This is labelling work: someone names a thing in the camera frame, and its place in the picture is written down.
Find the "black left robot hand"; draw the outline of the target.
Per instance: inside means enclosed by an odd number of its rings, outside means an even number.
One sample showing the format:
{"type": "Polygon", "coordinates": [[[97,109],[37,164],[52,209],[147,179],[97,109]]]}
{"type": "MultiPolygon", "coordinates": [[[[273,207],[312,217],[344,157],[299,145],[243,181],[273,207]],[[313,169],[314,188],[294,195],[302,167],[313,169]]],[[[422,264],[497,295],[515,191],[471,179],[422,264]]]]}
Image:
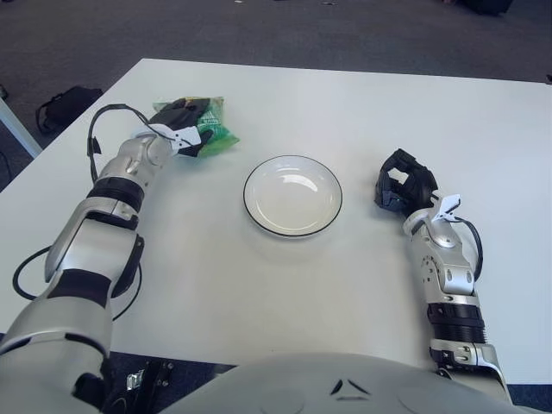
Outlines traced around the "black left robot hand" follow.
{"type": "Polygon", "coordinates": [[[209,106],[208,98],[181,98],[163,106],[148,125],[169,140],[175,154],[197,158],[214,135],[198,126],[209,106]]]}

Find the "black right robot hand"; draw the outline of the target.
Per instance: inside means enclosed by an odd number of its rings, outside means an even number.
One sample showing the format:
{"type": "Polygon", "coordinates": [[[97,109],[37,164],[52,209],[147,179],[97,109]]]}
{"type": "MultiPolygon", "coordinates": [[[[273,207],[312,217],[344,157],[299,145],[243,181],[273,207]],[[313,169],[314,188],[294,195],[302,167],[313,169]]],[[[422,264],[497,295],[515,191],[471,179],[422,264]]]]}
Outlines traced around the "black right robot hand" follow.
{"type": "Polygon", "coordinates": [[[419,164],[415,157],[402,148],[397,149],[379,170],[375,185],[374,202],[383,210],[409,216],[413,212],[433,206],[434,192],[438,189],[433,173],[419,164]],[[397,169],[406,174],[404,183],[390,176],[397,169]]]}

